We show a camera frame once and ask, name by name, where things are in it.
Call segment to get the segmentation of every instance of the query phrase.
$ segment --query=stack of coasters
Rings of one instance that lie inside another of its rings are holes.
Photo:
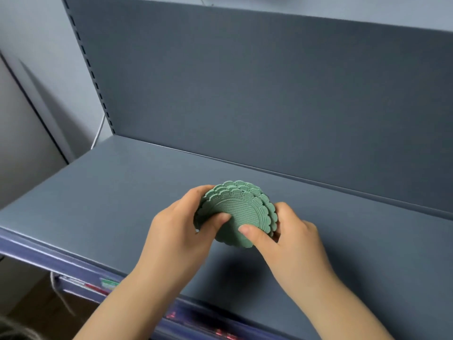
[[[194,225],[200,229],[212,215],[226,212],[231,219],[218,231],[216,240],[230,246],[250,248],[253,244],[239,231],[242,224],[252,224],[269,236],[277,229],[275,206],[261,189],[241,180],[226,181],[209,190],[195,213]]]

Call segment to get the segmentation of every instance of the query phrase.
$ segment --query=hand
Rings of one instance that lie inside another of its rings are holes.
[[[192,188],[180,200],[159,212],[151,223],[139,262],[134,271],[151,277],[150,284],[159,285],[169,298],[179,292],[197,273],[211,248],[220,227],[231,218],[218,213],[207,220],[197,232],[193,217],[201,197],[213,185]]]
[[[337,278],[316,226],[300,220],[286,203],[276,203],[275,208],[277,243],[253,225],[244,224],[239,231],[257,247],[283,290],[303,308]]]

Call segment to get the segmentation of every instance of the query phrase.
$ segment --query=brown floor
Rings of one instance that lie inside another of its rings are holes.
[[[66,301],[80,317],[75,318],[64,307],[45,277],[17,304],[8,317],[41,333],[48,340],[71,340],[83,320],[96,309],[96,303],[64,293]]]

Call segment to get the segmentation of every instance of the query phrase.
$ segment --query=person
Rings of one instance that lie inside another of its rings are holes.
[[[191,189],[153,219],[139,261],[99,305],[74,340],[148,339],[170,303],[208,256],[219,228],[218,213],[196,232],[193,217],[214,186]],[[392,339],[371,311],[337,278],[313,223],[285,203],[275,204],[277,239],[249,224],[239,231],[262,254],[275,279],[307,315],[323,340]]]

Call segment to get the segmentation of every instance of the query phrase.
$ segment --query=person's right hand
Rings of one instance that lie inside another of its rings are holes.
[[[303,308],[337,282],[318,230],[302,221],[286,203],[276,203],[279,227],[275,242],[259,228],[244,224],[239,231],[259,250],[275,279],[288,296]]]

